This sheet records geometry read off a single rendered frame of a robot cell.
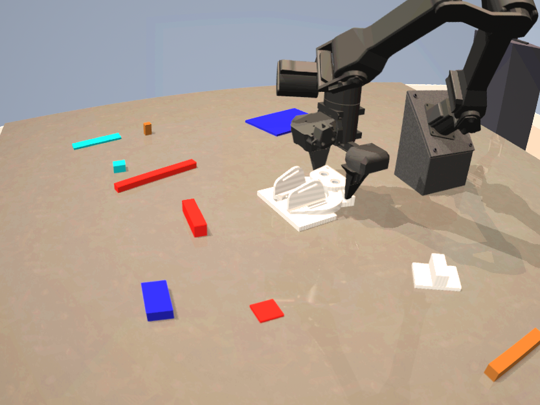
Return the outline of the long red bar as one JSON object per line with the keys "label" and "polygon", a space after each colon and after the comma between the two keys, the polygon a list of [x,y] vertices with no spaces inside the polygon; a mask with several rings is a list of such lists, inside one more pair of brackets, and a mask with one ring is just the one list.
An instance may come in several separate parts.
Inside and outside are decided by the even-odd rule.
{"label": "long red bar", "polygon": [[177,173],[192,170],[194,168],[196,168],[196,161],[188,160],[188,161],[174,164],[174,165],[161,168],[155,171],[144,173],[142,175],[138,175],[130,179],[116,182],[114,183],[115,184],[114,189],[118,193],[120,193],[120,192],[129,190],[137,186],[141,186],[149,182],[153,182],[153,181],[156,181],[156,180],[159,180],[159,179],[171,176],[171,175],[175,175]]}

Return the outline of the cyan flat rectangular plate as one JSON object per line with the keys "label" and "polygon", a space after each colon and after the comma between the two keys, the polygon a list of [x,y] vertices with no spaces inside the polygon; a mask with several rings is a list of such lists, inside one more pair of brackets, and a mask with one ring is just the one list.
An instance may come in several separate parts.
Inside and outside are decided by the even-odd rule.
{"label": "cyan flat rectangular plate", "polygon": [[119,140],[119,139],[121,139],[121,136],[119,135],[119,133],[117,133],[117,134],[113,134],[113,135],[102,136],[100,138],[93,138],[93,139],[90,139],[90,140],[84,140],[83,142],[73,143],[72,145],[73,145],[73,148],[75,150],[75,149],[81,149],[81,148],[94,146],[94,145],[97,145],[97,144],[103,144],[103,143],[106,143],[106,142],[112,142],[114,140]]}

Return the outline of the red rectangular block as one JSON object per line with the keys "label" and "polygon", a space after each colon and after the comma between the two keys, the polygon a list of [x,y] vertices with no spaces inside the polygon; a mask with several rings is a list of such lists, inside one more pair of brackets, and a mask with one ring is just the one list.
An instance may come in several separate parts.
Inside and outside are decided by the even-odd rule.
{"label": "red rectangular block", "polygon": [[183,213],[194,237],[207,235],[207,224],[194,199],[182,201]]}

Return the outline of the red flat square plate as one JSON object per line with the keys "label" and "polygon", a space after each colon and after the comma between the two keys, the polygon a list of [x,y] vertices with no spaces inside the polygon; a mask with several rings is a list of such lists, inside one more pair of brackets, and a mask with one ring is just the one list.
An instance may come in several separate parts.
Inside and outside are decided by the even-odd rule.
{"label": "red flat square plate", "polygon": [[274,300],[267,300],[250,305],[250,308],[260,323],[284,317],[284,314],[281,312]]}

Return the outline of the blue rectangular block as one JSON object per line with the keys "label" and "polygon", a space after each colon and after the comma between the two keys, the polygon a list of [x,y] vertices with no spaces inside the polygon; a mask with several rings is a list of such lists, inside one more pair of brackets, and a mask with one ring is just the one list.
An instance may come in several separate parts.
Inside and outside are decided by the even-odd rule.
{"label": "blue rectangular block", "polygon": [[166,280],[144,282],[141,285],[147,321],[174,318]]}

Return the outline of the orange-brown rectangular block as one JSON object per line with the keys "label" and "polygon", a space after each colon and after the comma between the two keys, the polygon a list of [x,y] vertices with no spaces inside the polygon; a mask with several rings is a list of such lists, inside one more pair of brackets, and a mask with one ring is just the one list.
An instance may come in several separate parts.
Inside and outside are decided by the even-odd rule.
{"label": "orange-brown rectangular block", "polygon": [[144,135],[151,135],[152,134],[152,124],[150,122],[146,122],[143,125],[144,128]]}

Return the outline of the blue flat square plate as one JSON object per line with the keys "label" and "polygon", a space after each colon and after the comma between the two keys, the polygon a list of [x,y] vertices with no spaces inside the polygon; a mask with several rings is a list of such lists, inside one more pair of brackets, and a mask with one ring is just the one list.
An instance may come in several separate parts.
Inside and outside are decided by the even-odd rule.
{"label": "blue flat square plate", "polygon": [[258,129],[261,129],[271,135],[279,136],[291,133],[290,124],[292,119],[297,115],[308,114],[299,109],[292,108],[278,113],[259,116],[246,120],[245,123],[251,124]]}

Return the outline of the small cyan cube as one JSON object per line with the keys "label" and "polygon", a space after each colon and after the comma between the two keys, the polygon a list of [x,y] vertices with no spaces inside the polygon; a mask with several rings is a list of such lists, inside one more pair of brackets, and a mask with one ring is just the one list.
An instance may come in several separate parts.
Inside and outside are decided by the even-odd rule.
{"label": "small cyan cube", "polygon": [[113,167],[114,173],[126,171],[125,160],[113,161]]}

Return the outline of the orange rectangular bar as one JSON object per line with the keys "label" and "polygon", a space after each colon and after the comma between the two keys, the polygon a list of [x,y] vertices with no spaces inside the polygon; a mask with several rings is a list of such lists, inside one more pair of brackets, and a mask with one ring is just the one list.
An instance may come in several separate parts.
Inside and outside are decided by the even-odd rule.
{"label": "orange rectangular bar", "polygon": [[509,371],[540,344],[540,331],[532,329],[526,336],[490,362],[484,373],[493,382]]}

